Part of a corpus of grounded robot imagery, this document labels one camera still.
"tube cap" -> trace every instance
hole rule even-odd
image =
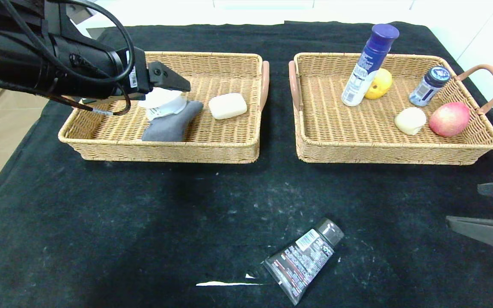
[[[336,246],[336,244],[344,237],[342,230],[328,218],[321,219],[320,222],[315,225],[315,229],[325,236],[332,246]]]
[[[388,24],[377,24],[372,26],[372,35],[366,42],[366,46],[375,51],[387,53],[397,37],[399,37],[397,28]]]

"red apple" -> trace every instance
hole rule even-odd
[[[461,133],[468,124],[469,107],[460,101],[441,106],[429,119],[431,130],[444,137],[452,137]]]

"woven basket rim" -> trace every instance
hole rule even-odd
[[[300,83],[300,72],[299,72],[299,65],[298,65],[298,60],[302,56],[313,56],[313,57],[348,57],[348,58],[358,58],[360,57],[360,53],[297,53],[294,56],[294,65],[296,67],[296,76],[297,76],[297,82]],[[442,64],[448,71],[450,72],[451,75],[451,80],[453,82],[456,82],[458,86],[460,87],[460,91],[464,96],[466,96],[468,103],[471,105],[471,107],[474,110],[477,110],[480,108],[480,106],[477,104],[477,102],[473,99],[473,96],[463,82],[460,80],[457,80],[454,78],[457,76],[456,72],[452,69],[452,67],[448,64],[448,61],[444,60],[443,58],[439,56],[434,56],[434,55],[416,55],[416,54],[388,54],[387,56],[392,57],[392,58],[409,58],[409,59],[433,59],[437,60]],[[295,123],[295,130],[296,134],[300,133],[300,137],[303,142],[309,144],[309,145],[315,145],[315,146],[354,146],[354,147],[359,147],[359,148],[464,148],[464,149],[491,149],[493,150],[493,143],[492,144],[456,144],[456,143],[441,143],[441,144],[436,144],[436,143],[390,143],[390,142],[317,142],[315,140],[310,139],[306,133],[305,133],[305,125],[304,125],[304,117],[303,117],[303,111],[302,110],[297,110],[296,107],[293,107],[294,111],[298,113],[298,118],[299,121],[298,123]],[[486,117],[486,115],[479,115],[482,123],[484,124],[485,128],[487,129],[487,132],[493,139],[493,126]]]
[[[256,58],[258,66],[256,73],[260,76],[258,80],[258,97],[262,95],[262,56],[254,53],[213,53],[213,52],[193,52],[193,51],[145,51],[146,55],[178,55],[178,56],[217,56],[226,58]],[[89,145],[125,145],[125,146],[150,146],[166,148],[250,148],[258,144],[260,140],[261,116],[260,101],[257,102],[256,124],[254,136],[246,142],[143,142],[141,140],[104,140],[104,139],[81,139],[67,138],[67,131],[79,116],[80,110],[74,109],[64,122],[58,132],[58,139],[67,144],[89,144]]]

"gray cloth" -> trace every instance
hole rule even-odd
[[[184,110],[176,115],[151,120],[142,135],[143,142],[181,142],[184,140],[186,127],[191,120],[203,109],[203,103],[188,100]]]

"spray can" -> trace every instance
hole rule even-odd
[[[342,93],[344,104],[350,107],[360,104],[397,37],[399,30],[392,25],[378,24],[372,27],[372,35],[366,42]]]

